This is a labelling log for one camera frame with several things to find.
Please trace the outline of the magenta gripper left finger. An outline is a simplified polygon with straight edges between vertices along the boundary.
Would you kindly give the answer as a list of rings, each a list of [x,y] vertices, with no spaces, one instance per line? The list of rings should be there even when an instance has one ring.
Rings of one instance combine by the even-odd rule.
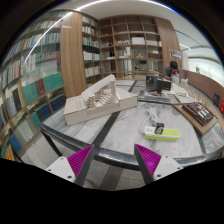
[[[46,170],[76,185],[83,186],[94,155],[95,146],[90,145],[69,157],[59,157]]]

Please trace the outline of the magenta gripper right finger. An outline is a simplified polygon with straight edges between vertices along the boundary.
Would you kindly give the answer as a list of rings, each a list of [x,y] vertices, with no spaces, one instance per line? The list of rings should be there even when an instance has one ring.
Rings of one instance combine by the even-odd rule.
[[[182,166],[172,157],[161,156],[139,144],[134,145],[134,155],[145,184],[150,184],[182,169]]]

